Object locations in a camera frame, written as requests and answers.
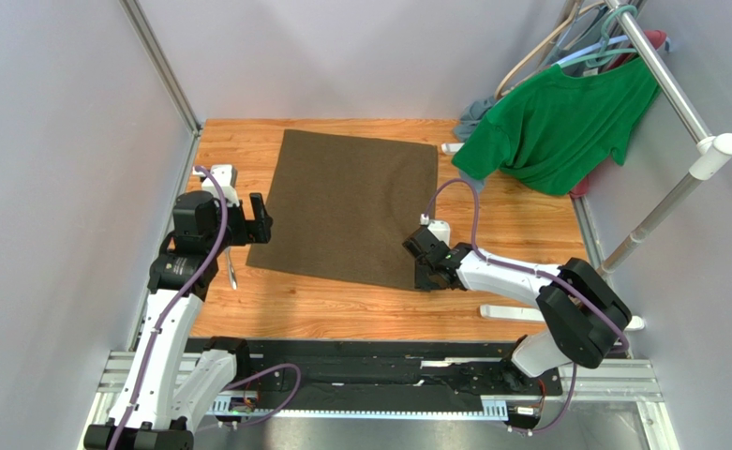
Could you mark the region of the brown cloth napkin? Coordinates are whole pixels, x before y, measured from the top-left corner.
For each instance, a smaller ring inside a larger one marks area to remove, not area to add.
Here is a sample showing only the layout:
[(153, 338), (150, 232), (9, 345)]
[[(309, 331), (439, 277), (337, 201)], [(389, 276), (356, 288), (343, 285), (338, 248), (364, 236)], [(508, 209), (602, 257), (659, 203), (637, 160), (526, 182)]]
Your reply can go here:
[(272, 238), (247, 265), (413, 290), (402, 243), (438, 186), (438, 156), (430, 144), (286, 130), (266, 200)]

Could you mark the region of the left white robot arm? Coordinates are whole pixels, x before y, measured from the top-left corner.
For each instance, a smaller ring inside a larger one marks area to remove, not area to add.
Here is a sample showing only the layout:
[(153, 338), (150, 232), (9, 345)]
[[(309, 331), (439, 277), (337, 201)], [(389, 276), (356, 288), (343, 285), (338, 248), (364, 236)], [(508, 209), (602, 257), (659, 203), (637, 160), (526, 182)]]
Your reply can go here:
[(118, 399), (102, 424), (88, 426), (86, 449), (191, 449), (202, 418), (240, 368), (250, 367), (247, 342), (213, 337), (183, 382), (177, 381), (190, 329), (230, 247), (266, 244), (273, 220), (252, 193), (252, 218), (237, 200), (207, 191), (180, 195), (173, 229), (149, 269), (142, 333)]

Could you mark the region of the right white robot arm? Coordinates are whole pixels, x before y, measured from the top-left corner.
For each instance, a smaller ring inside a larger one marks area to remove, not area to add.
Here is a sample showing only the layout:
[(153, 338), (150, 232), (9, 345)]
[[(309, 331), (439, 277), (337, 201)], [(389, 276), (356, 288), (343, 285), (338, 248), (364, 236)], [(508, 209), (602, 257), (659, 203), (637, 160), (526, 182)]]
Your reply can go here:
[(403, 244), (413, 258), (414, 286), (424, 292), (461, 290), (492, 293), (537, 309), (545, 330), (523, 337), (509, 363), (529, 378), (568, 363), (594, 369), (613, 350), (628, 346), (631, 310), (586, 261), (561, 265), (522, 262), (469, 243), (453, 247), (430, 225)]

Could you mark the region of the silver metal fork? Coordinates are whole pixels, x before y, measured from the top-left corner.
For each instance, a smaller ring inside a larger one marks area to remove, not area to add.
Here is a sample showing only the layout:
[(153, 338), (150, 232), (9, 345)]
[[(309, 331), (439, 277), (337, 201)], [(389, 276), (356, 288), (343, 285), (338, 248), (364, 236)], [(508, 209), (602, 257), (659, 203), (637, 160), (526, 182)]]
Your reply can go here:
[(226, 247), (224, 250), (224, 256), (225, 256), (225, 261), (226, 261), (226, 266), (227, 266), (227, 276), (228, 276), (229, 284), (233, 290), (236, 290), (238, 288), (238, 283), (237, 283), (234, 265), (232, 262), (231, 250), (232, 250), (231, 247)]

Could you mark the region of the grey blue cloth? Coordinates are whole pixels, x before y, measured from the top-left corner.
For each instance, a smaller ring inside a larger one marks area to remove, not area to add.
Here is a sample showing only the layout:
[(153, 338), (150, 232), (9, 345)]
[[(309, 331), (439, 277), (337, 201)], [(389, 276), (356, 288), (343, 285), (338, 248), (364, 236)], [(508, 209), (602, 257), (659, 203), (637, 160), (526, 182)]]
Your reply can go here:
[[(486, 97), (474, 101), (462, 114), (460, 114), (459, 124), (453, 128), (455, 137), (461, 143), (465, 143), (478, 127), (485, 114), (489, 112), (497, 102), (498, 101), (494, 97)], [(485, 188), (485, 179), (474, 179), (461, 170), (458, 171), (458, 174), (463, 180), (467, 181), (472, 187), (474, 187), (477, 193), (481, 193)]]

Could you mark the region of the green t-shirt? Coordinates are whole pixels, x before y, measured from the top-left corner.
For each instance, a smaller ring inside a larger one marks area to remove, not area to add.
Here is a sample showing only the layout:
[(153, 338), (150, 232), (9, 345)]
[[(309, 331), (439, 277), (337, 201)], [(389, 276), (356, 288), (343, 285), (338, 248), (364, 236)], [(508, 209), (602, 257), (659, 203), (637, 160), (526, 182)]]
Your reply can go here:
[(607, 159), (625, 163), (636, 127), (659, 97), (645, 62), (572, 77), (553, 66), (496, 103), (453, 156), (460, 173), (505, 173), (562, 196)]

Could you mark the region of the beige clothes hanger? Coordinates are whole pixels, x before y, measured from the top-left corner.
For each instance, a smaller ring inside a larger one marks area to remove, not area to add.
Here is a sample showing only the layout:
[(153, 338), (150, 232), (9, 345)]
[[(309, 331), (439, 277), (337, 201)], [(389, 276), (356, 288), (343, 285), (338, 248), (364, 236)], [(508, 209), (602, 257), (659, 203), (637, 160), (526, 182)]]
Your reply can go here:
[(604, 1), (594, 1), (593, 3), (586, 5), (584, 1), (565, 1), (552, 31), (549, 32), (507, 72), (496, 87), (493, 98), (500, 100), (505, 96), (509, 88), (510, 81), (519, 72), (528, 66), (539, 54), (549, 52), (556, 43), (556, 39), (566, 32), (571, 25), (575, 24), (577, 19), (581, 18), (593, 9), (602, 6), (604, 3)]

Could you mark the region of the teal clothes hanger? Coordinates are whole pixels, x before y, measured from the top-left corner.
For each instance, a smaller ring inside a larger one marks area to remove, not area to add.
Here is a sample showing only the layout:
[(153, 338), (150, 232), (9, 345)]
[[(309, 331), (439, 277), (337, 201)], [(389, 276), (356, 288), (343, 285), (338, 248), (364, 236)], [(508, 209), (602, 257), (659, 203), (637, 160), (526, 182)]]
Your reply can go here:
[(600, 39), (596, 44), (593, 44), (587, 48), (579, 50), (573, 54), (565, 56), (555, 63), (555, 66), (560, 68), (567, 68), (576, 64), (585, 63), (591, 68), (600, 67), (611, 60), (612, 56), (618, 54), (634, 53), (635, 50), (621, 49), (621, 50), (610, 50), (608, 47), (611, 44), (617, 44), (624, 40), (628, 40), (628, 37), (611, 37), (609, 33), (610, 26), (624, 13), (629, 13), (635, 18), (638, 14), (638, 9), (634, 5), (622, 5), (615, 7), (608, 15), (606, 20), (603, 22), (600, 32)]

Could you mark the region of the light blue clothes hanger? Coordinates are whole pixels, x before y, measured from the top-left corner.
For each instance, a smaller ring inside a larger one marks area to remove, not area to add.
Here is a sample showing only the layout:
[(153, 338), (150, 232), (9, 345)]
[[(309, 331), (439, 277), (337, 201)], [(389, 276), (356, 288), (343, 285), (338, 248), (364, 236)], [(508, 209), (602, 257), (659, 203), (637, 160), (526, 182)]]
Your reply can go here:
[(626, 53), (634, 53), (634, 49), (613, 48), (613, 45), (626, 43), (628, 41), (629, 38), (625, 35), (612, 37), (607, 41), (602, 41), (590, 45), (589, 47), (565, 56), (556, 61), (555, 65), (560, 66), (561, 68), (566, 68), (575, 64), (586, 63), (588, 61), (598, 61), (598, 64), (602, 65), (608, 58), (612, 56)]

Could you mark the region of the metal clothes rack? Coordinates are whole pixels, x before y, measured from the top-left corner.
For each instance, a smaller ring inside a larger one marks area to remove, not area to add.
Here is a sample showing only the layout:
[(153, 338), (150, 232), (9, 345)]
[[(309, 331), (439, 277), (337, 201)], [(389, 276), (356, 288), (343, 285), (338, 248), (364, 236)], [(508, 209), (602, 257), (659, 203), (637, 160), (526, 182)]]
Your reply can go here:
[[(667, 32), (665, 63), (710, 132), (732, 133), (732, 1), (649, 1), (638, 24)], [(604, 253), (626, 237), (699, 156), (661, 98), (638, 127), (622, 167), (591, 179), (587, 204)], [(612, 274), (645, 321), (640, 352), (668, 341), (732, 336), (732, 158), (703, 182)]]

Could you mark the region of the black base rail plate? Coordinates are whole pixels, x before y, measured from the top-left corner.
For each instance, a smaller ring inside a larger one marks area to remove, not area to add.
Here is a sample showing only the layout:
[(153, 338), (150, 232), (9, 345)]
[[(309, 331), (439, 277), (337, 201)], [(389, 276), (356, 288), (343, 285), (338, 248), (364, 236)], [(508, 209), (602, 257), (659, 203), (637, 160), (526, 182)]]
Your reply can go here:
[(260, 409), (290, 411), (476, 413), (484, 396), (514, 399), (562, 395), (559, 373), (523, 381), (505, 373), (508, 342), (251, 339), (244, 375), (287, 363), (251, 382)]

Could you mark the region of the aluminium frame post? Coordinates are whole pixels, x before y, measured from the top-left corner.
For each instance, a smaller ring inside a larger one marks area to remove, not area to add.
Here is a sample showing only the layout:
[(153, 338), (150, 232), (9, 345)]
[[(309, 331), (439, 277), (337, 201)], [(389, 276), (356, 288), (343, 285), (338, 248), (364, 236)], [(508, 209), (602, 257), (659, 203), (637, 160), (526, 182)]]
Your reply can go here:
[(141, 2), (120, 0), (119, 4), (126, 13), (186, 128), (194, 137), (198, 137), (202, 131), (202, 122), (190, 105), (190, 101), (158, 41), (155, 30), (149, 23)]

